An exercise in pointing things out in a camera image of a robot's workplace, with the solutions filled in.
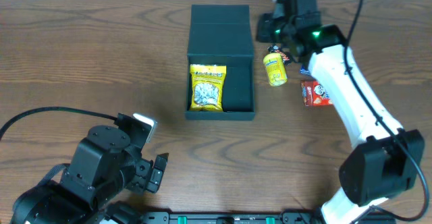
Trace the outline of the small yellow can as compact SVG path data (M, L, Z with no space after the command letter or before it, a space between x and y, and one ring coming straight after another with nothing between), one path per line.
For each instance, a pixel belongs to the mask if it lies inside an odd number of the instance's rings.
M288 81L284 61L279 53L269 53L266 55L263 59L263 64L271 86L281 86Z

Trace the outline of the red Hello Panda box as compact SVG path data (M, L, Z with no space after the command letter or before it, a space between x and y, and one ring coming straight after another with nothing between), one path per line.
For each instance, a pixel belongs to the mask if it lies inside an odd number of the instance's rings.
M316 80L303 80L301 81L301 87L305 106L318 107L333 104L326 89Z

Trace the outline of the black gift box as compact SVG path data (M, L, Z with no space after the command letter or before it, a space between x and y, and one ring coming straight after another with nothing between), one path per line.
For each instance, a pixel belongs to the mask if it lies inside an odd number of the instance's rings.
M254 47L248 5L193 5L187 58L188 65L224 65L227 75L222 112L191 111L192 80L188 78L186 119L254 119Z

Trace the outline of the yellow seed snack bag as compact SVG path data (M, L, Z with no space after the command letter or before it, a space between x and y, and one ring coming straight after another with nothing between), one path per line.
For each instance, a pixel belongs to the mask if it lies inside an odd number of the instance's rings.
M190 65L191 111L223 111L222 96L226 74L225 65Z

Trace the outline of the blue Eclipse gum pack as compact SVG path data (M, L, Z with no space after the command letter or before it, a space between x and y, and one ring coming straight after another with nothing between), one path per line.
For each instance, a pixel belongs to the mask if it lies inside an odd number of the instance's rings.
M300 67L300 73L307 76L311 75L311 73L303 65Z

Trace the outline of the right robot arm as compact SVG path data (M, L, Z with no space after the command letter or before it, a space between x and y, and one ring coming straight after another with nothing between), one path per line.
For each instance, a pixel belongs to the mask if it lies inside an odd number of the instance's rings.
M274 1L274 11L259 19L257 40L286 46L292 59L324 87L352 146L339 170L339 190L307 222L397 221L400 216L382 204L416 182L422 185L424 200L410 220L423 218L430 191L421 169L421 133L405 130L383 106L355 62L351 36L322 23L317 0Z

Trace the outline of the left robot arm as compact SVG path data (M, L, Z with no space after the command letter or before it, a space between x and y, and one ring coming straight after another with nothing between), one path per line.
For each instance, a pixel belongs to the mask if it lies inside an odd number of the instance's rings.
M167 155L142 158L154 127L98 125L83 138L69 164L57 165L13 205L12 223L92 223L122 190L159 190Z

